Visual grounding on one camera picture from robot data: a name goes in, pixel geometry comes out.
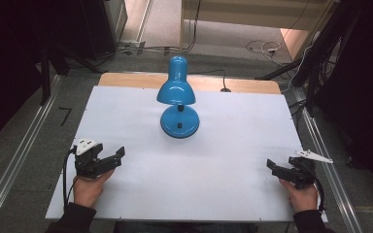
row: white plastic part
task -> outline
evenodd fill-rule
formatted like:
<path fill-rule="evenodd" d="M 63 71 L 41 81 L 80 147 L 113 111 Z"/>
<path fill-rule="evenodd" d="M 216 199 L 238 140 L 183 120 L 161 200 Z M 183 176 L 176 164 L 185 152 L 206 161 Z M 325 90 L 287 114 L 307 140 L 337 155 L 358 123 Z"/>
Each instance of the white plastic part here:
<path fill-rule="evenodd" d="M 99 143 L 91 139 L 80 139 L 77 145 L 77 155 L 81 155 Z"/>
<path fill-rule="evenodd" d="M 301 151 L 301 152 L 296 151 L 295 154 L 299 155 L 299 156 L 302 156 L 302 157 L 305 157 L 305 158 L 321 161 L 321 162 L 326 162 L 326 163 L 332 163 L 333 162 L 332 159 L 322 157 L 319 154 L 311 152 L 310 150 L 304 150 L 304 151 Z"/>

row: person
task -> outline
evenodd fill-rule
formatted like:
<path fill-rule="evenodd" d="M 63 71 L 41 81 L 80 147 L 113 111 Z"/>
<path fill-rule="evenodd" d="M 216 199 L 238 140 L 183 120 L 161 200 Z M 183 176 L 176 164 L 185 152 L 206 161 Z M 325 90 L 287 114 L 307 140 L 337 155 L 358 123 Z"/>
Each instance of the person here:
<path fill-rule="evenodd" d="M 69 203 L 64 215 L 58 222 L 50 224 L 46 233 L 87 233 L 96 211 L 93 209 L 103 185 L 114 173 L 110 171 L 95 180 L 76 177 L 74 185 L 74 202 Z M 322 222 L 321 213 L 317 210 L 318 192 L 313 185 L 297 190 L 287 181 L 280 184 L 288 191 L 295 214 L 293 219 L 300 233 L 330 233 Z"/>

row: lamp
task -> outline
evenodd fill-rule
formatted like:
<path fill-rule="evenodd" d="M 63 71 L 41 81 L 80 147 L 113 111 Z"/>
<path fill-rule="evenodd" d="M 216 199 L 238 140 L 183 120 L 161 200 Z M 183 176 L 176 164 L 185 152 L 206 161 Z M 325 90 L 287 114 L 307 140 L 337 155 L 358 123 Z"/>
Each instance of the lamp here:
<path fill-rule="evenodd" d="M 199 117 L 190 104 L 195 103 L 195 94 L 187 82 L 187 60 L 174 56 L 169 61 L 168 80 L 156 96 L 163 104 L 172 105 L 160 119 L 163 131 L 174 138 L 187 138 L 199 127 Z"/>

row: white cable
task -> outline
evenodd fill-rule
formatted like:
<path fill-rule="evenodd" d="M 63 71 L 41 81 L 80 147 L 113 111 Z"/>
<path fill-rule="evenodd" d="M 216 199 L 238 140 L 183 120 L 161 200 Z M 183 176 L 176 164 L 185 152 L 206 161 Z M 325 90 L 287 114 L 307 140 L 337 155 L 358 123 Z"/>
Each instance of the white cable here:
<path fill-rule="evenodd" d="M 309 46 L 309 47 L 305 48 L 305 50 L 304 50 L 304 54 L 302 55 L 301 63 L 299 64 L 298 69 L 296 69 L 296 73 L 295 73 L 295 75 L 293 75 L 292 78 L 290 79 L 290 81 L 289 81 L 289 83 L 288 83 L 288 88 L 285 89 L 285 90 L 283 90 L 283 91 L 281 91 L 281 93 L 286 92 L 286 91 L 289 90 L 289 87 L 290 87 L 290 84 L 292 83 L 293 78 L 296 77 L 296 75 L 298 74 L 299 68 L 301 67 L 302 63 L 304 63 L 304 58 L 305 58 L 305 54 L 306 54 L 307 49 L 310 49 L 311 47 L 312 47 L 312 46 Z"/>

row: white table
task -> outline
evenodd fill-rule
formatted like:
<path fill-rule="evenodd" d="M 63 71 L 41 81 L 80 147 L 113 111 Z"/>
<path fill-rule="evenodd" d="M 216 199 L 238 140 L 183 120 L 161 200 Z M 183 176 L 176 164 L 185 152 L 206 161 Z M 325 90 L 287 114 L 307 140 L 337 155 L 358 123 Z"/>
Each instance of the white table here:
<path fill-rule="evenodd" d="M 99 157 L 125 146 L 122 165 L 105 184 L 96 217 L 159 221 L 292 221 L 287 192 L 266 167 L 290 167 L 302 150 L 285 97 L 195 91 L 198 131 L 174 139 L 160 128 L 168 107 L 153 88 L 96 86 L 74 145 L 101 142 Z M 75 176 L 68 161 L 68 186 Z M 62 181 L 47 218 L 60 218 Z"/>

